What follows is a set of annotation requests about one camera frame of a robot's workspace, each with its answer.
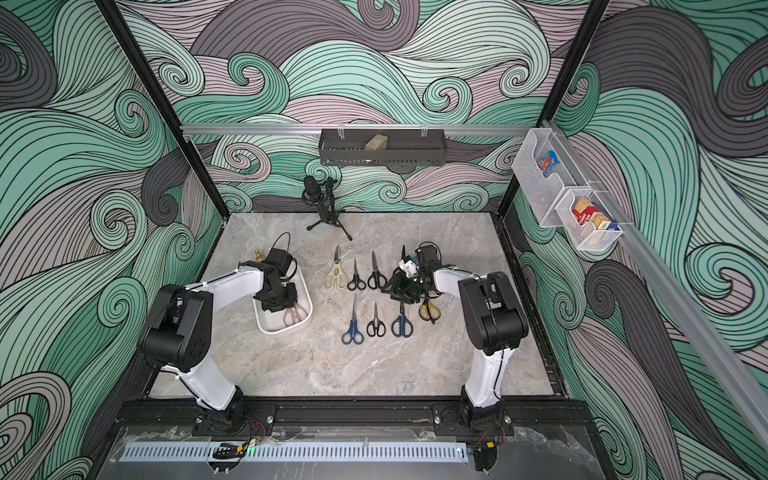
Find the small black scissors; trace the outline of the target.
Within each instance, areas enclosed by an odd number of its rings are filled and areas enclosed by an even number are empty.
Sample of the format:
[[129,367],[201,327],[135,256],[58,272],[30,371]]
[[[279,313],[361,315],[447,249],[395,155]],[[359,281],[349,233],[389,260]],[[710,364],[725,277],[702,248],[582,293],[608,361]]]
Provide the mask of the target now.
[[362,291],[367,288],[366,282],[361,278],[359,274],[357,260],[353,261],[353,275],[348,281],[346,288],[349,291]]
[[369,337],[384,337],[386,335],[387,329],[385,323],[379,318],[378,314],[378,304],[374,304],[373,308],[373,317],[368,322],[366,326],[366,333]]

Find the dark teal handled scissors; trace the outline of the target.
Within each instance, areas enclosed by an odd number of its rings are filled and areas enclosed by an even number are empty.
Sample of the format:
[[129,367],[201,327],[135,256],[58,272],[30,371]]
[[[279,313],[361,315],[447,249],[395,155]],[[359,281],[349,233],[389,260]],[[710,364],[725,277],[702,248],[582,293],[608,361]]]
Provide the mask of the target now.
[[413,324],[406,316],[403,302],[399,306],[399,315],[391,324],[391,331],[397,338],[410,338],[413,334]]

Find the white plastic storage box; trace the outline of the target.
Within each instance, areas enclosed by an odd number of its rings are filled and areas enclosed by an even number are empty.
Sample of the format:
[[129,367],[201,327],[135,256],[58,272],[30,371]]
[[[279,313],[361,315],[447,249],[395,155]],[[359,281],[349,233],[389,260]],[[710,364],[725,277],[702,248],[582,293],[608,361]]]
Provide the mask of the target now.
[[272,310],[266,309],[256,297],[252,299],[257,327],[268,336],[294,334],[312,322],[313,303],[300,267],[284,285],[284,290],[287,297],[277,303],[268,303]]

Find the large black scissors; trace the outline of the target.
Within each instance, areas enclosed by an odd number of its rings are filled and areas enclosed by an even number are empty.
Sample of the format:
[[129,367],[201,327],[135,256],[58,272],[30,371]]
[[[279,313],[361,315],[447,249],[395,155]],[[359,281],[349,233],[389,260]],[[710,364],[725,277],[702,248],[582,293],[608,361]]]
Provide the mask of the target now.
[[397,284],[406,283],[409,280],[410,257],[406,253],[405,246],[401,249],[401,259],[397,268],[393,271],[393,282]]

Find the black medium scissors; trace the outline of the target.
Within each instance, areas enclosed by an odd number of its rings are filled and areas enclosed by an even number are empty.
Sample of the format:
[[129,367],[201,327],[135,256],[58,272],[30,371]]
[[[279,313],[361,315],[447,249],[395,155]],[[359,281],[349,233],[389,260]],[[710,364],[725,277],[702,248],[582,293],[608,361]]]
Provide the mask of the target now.
[[368,277],[367,285],[372,290],[380,290],[386,285],[388,279],[379,269],[375,251],[371,252],[371,265],[372,271]]

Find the cream handled scissors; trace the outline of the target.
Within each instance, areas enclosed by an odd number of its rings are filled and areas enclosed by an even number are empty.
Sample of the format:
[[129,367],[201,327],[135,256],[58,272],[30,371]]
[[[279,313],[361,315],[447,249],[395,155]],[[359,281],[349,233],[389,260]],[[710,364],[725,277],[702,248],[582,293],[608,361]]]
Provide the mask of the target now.
[[347,286],[347,283],[348,277],[342,268],[340,248],[339,246],[336,246],[331,269],[324,280],[324,288],[326,290],[344,290]]

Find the yellow handled scissors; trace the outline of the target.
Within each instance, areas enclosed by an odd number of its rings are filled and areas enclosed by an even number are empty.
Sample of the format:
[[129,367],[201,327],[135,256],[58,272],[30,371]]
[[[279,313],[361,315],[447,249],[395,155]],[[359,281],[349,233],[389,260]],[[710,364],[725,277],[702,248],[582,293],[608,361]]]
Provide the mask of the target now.
[[423,321],[434,324],[441,318],[441,310],[433,304],[429,297],[426,297],[419,307],[419,316]]

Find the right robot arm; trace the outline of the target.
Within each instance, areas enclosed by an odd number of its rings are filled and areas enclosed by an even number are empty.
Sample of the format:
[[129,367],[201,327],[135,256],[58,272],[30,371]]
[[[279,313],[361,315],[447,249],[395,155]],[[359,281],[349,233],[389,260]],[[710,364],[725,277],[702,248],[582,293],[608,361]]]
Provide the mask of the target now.
[[469,430],[490,428],[503,420],[502,381],[509,361],[529,325],[508,276],[479,275],[443,266],[409,277],[396,269],[383,292],[398,302],[429,301],[432,293],[460,300],[464,324],[474,347],[470,374],[462,387],[458,416]]

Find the blue handled scissors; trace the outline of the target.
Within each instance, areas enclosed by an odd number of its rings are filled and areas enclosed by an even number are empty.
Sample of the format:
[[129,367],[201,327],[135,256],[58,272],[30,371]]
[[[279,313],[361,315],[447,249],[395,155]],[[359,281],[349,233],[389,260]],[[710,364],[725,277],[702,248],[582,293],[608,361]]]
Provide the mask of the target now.
[[352,304],[352,314],[349,322],[348,330],[342,334],[341,341],[344,345],[361,345],[364,342],[364,335],[358,328],[357,317],[357,304],[358,297],[354,295]]

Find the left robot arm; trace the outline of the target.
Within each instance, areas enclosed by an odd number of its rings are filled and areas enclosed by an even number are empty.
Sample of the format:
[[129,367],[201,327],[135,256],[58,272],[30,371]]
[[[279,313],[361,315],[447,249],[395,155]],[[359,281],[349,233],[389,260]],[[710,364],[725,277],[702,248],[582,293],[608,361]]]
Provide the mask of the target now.
[[297,304],[298,289],[292,274],[254,261],[198,284],[165,285],[147,314],[137,351],[151,368],[177,376],[199,406],[224,412],[235,404],[238,389],[209,354],[214,315],[248,296],[264,311],[279,313]]

